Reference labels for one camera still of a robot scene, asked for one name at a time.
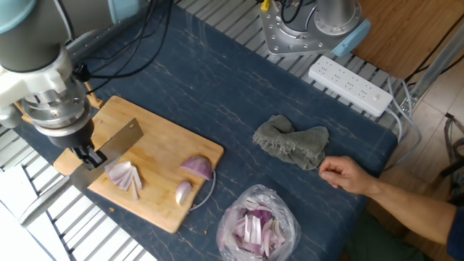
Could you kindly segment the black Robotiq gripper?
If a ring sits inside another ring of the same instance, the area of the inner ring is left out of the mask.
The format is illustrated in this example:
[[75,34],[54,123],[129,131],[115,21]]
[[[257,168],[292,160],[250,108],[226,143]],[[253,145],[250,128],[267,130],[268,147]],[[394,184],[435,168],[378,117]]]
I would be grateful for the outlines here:
[[107,161],[107,157],[99,150],[94,150],[91,136],[94,132],[94,122],[89,120],[82,128],[66,136],[51,137],[48,139],[55,146],[71,148],[70,151],[82,162],[88,170],[93,170]]

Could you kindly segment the person's bare hand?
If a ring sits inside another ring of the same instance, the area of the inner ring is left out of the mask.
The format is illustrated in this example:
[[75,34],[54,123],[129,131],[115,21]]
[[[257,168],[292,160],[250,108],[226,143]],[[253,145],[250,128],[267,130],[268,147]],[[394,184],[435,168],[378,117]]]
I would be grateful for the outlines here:
[[378,180],[350,157],[326,157],[320,165],[319,176],[335,189],[342,188],[352,194],[378,193]]

